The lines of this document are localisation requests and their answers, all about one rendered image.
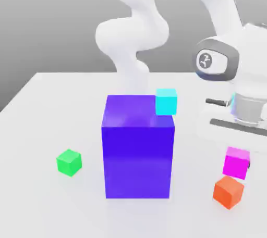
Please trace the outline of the small magenta cube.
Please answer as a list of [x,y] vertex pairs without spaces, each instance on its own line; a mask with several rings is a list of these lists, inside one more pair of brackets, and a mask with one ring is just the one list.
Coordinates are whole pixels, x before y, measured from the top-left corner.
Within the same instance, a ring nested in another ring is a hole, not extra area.
[[227,148],[222,172],[224,175],[244,180],[249,167],[249,151],[235,147]]

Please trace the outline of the small green cube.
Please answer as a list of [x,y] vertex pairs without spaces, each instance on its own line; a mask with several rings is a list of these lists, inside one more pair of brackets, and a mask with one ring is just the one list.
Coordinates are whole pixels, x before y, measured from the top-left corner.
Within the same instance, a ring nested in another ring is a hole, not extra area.
[[56,158],[58,171],[72,177],[82,168],[82,158],[79,152],[65,150]]

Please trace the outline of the large purple box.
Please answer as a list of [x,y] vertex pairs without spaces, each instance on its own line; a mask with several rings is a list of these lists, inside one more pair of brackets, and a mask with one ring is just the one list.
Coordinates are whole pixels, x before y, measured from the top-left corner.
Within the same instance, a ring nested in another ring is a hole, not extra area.
[[108,95],[101,132],[106,198],[169,198],[175,124],[154,95]]

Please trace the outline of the small orange cube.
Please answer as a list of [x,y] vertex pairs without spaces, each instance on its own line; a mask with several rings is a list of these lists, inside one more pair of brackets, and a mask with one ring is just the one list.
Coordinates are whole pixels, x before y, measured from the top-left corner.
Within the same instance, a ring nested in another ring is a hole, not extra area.
[[224,176],[214,185],[213,199],[227,209],[241,201],[244,185],[230,176]]

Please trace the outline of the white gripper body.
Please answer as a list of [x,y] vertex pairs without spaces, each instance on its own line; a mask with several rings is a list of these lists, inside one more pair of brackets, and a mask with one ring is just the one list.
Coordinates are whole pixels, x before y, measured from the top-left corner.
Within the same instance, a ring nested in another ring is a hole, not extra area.
[[267,119],[258,127],[242,126],[234,121],[229,107],[204,105],[197,120],[197,134],[227,146],[267,153]]

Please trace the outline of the small cyan cube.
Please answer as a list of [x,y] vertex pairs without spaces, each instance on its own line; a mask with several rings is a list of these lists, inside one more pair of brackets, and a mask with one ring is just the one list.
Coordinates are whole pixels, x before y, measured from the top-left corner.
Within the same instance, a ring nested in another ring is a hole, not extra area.
[[177,92],[175,89],[161,88],[156,90],[155,110],[160,116],[177,114]]

